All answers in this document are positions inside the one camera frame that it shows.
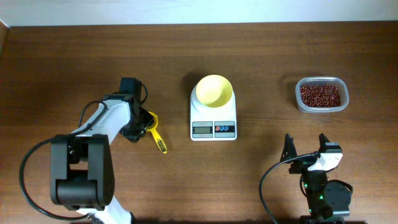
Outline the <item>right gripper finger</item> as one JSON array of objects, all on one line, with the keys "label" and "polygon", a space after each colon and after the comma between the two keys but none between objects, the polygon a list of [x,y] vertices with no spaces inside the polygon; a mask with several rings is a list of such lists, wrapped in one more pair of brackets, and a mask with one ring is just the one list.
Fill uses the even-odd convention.
[{"label": "right gripper finger", "polygon": [[330,146],[328,145],[330,141],[323,133],[319,135],[319,142],[320,142],[320,148],[318,150],[319,152],[327,152],[330,150]]},{"label": "right gripper finger", "polygon": [[297,150],[294,145],[293,137],[287,133],[284,139],[284,148],[280,157],[281,162],[291,163],[297,157]]}]

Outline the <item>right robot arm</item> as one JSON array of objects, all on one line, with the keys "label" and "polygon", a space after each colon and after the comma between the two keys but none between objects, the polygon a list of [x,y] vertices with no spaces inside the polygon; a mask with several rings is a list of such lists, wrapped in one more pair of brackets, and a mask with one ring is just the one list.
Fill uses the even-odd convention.
[{"label": "right robot arm", "polygon": [[327,174],[336,169],[343,157],[337,142],[319,135],[320,148],[309,156],[298,156],[293,138],[285,135],[280,160],[290,164],[289,173],[300,175],[300,189],[307,199],[308,215],[300,223],[344,223],[349,216],[353,187],[341,180],[329,180]]}]

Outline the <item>red adzuki beans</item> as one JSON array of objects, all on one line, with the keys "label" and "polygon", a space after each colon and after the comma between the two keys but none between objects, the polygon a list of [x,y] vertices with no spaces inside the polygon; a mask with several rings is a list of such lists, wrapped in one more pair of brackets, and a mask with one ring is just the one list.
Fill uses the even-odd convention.
[{"label": "red adzuki beans", "polygon": [[341,106],[341,96],[334,85],[302,85],[299,90],[301,100],[306,106],[315,108]]}]

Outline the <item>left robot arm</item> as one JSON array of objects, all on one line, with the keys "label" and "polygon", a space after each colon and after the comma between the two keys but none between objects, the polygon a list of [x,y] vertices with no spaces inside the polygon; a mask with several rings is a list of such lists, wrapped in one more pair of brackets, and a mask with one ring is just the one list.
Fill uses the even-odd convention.
[{"label": "left robot arm", "polygon": [[134,223],[116,199],[110,146],[118,134],[136,143],[154,118],[142,104],[147,91],[136,78],[122,78],[119,90],[97,101],[98,109],[69,135],[51,143],[50,197],[56,205],[96,223]]}]

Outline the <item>yellow measuring scoop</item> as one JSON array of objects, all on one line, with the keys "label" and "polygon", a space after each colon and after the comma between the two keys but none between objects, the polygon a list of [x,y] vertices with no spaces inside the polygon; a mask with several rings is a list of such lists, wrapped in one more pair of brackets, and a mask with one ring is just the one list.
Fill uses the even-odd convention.
[{"label": "yellow measuring scoop", "polygon": [[148,130],[148,132],[151,133],[151,135],[154,138],[154,141],[155,141],[157,147],[159,148],[159,150],[163,154],[166,154],[166,153],[168,153],[167,146],[165,145],[162,137],[160,136],[160,134],[156,130],[156,128],[158,127],[158,124],[159,124],[158,117],[153,112],[149,112],[149,114],[151,114],[153,116],[154,122],[147,128],[147,130]]}]

